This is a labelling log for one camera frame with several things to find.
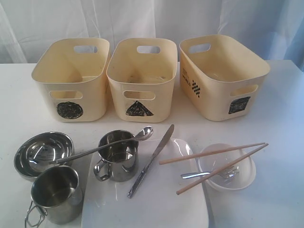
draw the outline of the cream plastic basket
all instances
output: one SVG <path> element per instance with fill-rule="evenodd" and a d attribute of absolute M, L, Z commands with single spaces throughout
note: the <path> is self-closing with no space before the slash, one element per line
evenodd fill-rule
<path fill-rule="evenodd" d="M 139 53 L 141 46 L 158 47 L 158 54 Z M 121 41 L 107 75 L 117 115 L 126 121 L 156 123 L 171 109 L 177 66 L 176 44 L 160 38 Z"/>
<path fill-rule="evenodd" d="M 204 50 L 190 52 L 192 48 Z M 183 91 L 213 121 L 247 114 L 270 71 L 267 62 L 224 35 L 182 41 L 180 60 Z"/>
<path fill-rule="evenodd" d="M 91 53 L 76 48 L 93 48 Z M 101 38 L 55 42 L 32 72 L 53 117 L 62 122 L 93 121 L 106 112 L 110 44 Z"/>

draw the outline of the black circle label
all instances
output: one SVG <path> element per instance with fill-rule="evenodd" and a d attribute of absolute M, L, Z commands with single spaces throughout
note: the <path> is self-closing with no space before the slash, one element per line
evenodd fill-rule
<path fill-rule="evenodd" d="M 84 113 L 79 104 L 62 102 L 57 105 L 58 114 L 65 119 L 77 119 Z"/>

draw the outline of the fabric backdrop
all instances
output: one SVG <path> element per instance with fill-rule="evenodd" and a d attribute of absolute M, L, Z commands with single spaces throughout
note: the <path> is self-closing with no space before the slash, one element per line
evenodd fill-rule
<path fill-rule="evenodd" d="M 304 68 L 304 0 L 0 0 L 0 63 L 36 63 L 63 38 L 229 35 Z"/>

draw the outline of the metal fork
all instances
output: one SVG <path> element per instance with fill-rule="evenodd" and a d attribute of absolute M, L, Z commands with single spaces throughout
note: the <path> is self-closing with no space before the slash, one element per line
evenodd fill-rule
<path fill-rule="evenodd" d="M 184 173 L 181 175 L 183 179 L 193 178 L 193 177 L 201 177 L 210 174 L 211 172 L 190 172 Z M 221 176 L 224 179 L 233 178 L 235 175 L 239 173 L 238 167 L 234 169 L 234 166 L 225 169 L 224 171 L 218 173 L 217 175 Z"/>

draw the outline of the white plate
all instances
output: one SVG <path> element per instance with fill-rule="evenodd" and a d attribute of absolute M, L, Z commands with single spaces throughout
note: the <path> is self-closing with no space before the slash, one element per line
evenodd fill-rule
<path fill-rule="evenodd" d="M 212 151 L 212 150 L 221 150 L 228 147 L 232 147 L 228 144 L 212 144 L 206 147 L 202 152 Z M 246 154 L 243 150 L 229 151 L 225 153 L 218 153 L 199 159 L 199 169 L 200 171 L 214 171 L 229 162 L 243 156 Z M 219 175 L 211 177 L 206 182 L 218 191 L 228 191 L 228 190 L 241 190 L 248 187 L 256 177 L 256 166 L 252 158 L 245 158 L 244 160 L 238 162 L 234 167 L 239 168 L 239 173 L 231 178 L 224 179 Z"/>
<path fill-rule="evenodd" d="M 158 143 L 159 140 L 139 143 L 139 169 L 126 182 L 99 182 L 93 174 L 93 167 L 100 157 L 98 153 L 92 156 L 82 212 L 83 228 L 208 227 L 208 211 L 202 186 L 176 195 L 177 190 L 193 182 L 183 180 L 181 174 L 197 171 L 195 161 L 158 164 L 160 160 L 192 154 L 191 148 L 183 140 L 172 139 L 167 143 L 133 198 L 127 198 L 128 191 Z"/>

